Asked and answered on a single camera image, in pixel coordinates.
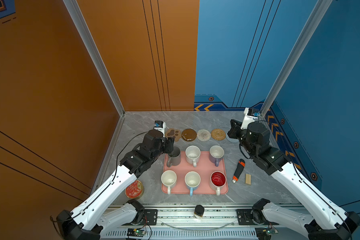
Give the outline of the cork paw-shaped coaster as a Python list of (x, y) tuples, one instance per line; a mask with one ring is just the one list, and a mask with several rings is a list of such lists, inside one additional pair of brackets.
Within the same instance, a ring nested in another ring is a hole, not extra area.
[(182, 137), (182, 131), (178, 129), (168, 129), (165, 133), (165, 137), (174, 138), (175, 142), (178, 142)]

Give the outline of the grey-blue knitted round coaster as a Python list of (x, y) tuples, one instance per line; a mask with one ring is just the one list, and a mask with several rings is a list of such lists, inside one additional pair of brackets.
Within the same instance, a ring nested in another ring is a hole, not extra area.
[(239, 142), (238, 139), (233, 139), (233, 138), (230, 138), (230, 137), (226, 137), (226, 139), (231, 143), (238, 143)]

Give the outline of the grey mug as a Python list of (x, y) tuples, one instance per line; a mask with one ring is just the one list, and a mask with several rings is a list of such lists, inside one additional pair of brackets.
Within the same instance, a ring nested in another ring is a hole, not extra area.
[(181, 163), (181, 150), (178, 147), (174, 147), (173, 152), (167, 154), (168, 160), (166, 166), (168, 168), (172, 166), (178, 166)]

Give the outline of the brown coaster with scratches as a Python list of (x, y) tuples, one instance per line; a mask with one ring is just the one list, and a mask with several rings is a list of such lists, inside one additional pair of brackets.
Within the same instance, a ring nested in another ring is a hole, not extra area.
[(182, 139), (186, 142), (192, 142), (197, 138), (197, 132), (193, 129), (185, 129), (182, 131)]

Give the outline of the woven rattan round coaster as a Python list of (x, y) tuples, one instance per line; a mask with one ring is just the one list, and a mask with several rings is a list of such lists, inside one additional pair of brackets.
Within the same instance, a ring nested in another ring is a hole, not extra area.
[(222, 141), (222, 140), (224, 140), (226, 138), (226, 133), (222, 129), (213, 129), (211, 131), (211, 137), (214, 140)]

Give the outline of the purple mug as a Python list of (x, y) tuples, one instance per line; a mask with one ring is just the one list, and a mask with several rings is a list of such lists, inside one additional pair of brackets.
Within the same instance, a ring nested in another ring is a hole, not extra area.
[(212, 146), (210, 148), (209, 160), (218, 167), (220, 161), (224, 158), (224, 149), (220, 146)]

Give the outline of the white embroidered round coaster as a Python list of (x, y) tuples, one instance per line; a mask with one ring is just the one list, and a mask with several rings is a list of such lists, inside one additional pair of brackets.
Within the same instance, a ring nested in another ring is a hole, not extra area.
[(208, 130), (199, 130), (197, 132), (197, 138), (202, 142), (206, 142), (211, 138), (211, 133)]

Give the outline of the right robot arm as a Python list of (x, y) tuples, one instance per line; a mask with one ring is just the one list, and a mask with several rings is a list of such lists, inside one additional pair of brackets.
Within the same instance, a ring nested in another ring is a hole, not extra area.
[(228, 136), (239, 140), (243, 156), (281, 183), (309, 212), (303, 215), (282, 208), (267, 199), (252, 206), (253, 222), (277, 223), (309, 240), (351, 240), (360, 225), (355, 212), (347, 212), (313, 185), (281, 150), (270, 145), (270, 130), (262, 121), (249, 123), (230, 121)]

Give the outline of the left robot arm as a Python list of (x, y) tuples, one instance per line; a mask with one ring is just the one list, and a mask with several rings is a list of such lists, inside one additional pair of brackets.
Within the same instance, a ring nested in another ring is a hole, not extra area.
[(162, 154), (172, 153), (174, 142), (173, 137), (164, 136), (164, 131), (148, 131), (143, 142), (125, 154), (115, 171), (92, 195), (73, 210), (58, 214), (53, 225), (59, 236), (63, 240), (99, 240), (124, 224), (138, 224), (144, 207), (136, 200), (129, 200), (108, 214), (105, 211)]

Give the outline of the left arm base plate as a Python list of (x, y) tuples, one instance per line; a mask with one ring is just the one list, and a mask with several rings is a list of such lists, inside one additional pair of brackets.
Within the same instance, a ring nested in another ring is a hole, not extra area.
[(148, 224), (155, 226), (158, 219), (157, 209), (144, 209), (139, 211), (131, 223), (124, 224), (124, 226), (143, 226)]

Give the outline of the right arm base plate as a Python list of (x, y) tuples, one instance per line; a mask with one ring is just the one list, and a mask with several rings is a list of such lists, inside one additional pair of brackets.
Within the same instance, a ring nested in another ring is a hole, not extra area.
[(269, 224), (268, 221), (264, 221), (263, 223), (257, 223), (254, 220), (252, 216), (252, 210), (250, 209), (237, 209), (236, 213), (237, 213), (238, 224), (240, 226), (244, 226), (244, 225), (265, 226)]

